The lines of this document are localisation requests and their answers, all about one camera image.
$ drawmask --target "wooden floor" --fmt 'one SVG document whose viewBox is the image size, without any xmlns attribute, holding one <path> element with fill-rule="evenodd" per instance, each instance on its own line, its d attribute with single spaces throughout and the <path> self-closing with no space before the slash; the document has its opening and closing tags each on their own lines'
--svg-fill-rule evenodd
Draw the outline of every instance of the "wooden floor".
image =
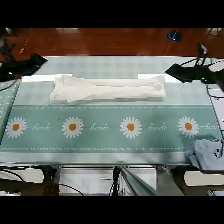
<svg viewBox="0 0 224 224">
<path fill-rule="evenodd" d="M 224 58 L 224 32 L 208 33 L 209 28 L 179 28 L 180 42 L 167 38 L 176 28 L 23 28 L 16 43 L 17 59 L 32 53 L 41 56 L 65 55 L 148 55 L 197 56 L 197 44 L 203 42 L 210 57 Z"/>
</svg>

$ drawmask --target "white flower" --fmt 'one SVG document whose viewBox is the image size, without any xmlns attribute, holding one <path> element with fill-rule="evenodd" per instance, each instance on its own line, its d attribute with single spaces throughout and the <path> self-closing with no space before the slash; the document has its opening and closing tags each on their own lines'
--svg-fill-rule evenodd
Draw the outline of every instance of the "white flower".
<svg viewBox="0 0 224 224">
<path fill-rule="evenodd" d="M 23 131 L 25 131 L 26 128 L 26 121 L 23 118 L 14 117 L 14 119 L 11 119 L 11 121 L 8 122 L 5 131 L 8 138 L 17 138 L 23 134 Z"/>
<path fill-rule="evenodd" d="M 63 122 L 62 131 L 64 131 L 66 138 L 70 137 L 71 139 L 82 134 L 83 126 L 83 121 L 78 117 L 69 117 Z"/>
<path fill-rule="evenodd" d="M 182 135 L 185 135 L 186 137 L 194 137 L 195 135 L 197 135 L 199 132 L 199 127 L 197 122 L 194 120 L 194 118 L 190 118 L 190 117 L 182 117 L 179 121 L 178 121 L 178 125 L 177 127 L 179 127 L 179 131 L 182 132 Z"/>
<path fill-rule="evenodd" d="M 126 138 L 130 139 L 139 136 L 141 134 L 140 131 L 142 130 L 140 121 L 134 117 L 126 117 L 126 119 L 123 119 L 120 127 L 120 131 L 124 132 L 123 135 L 126 135 Z"/>
</svg>

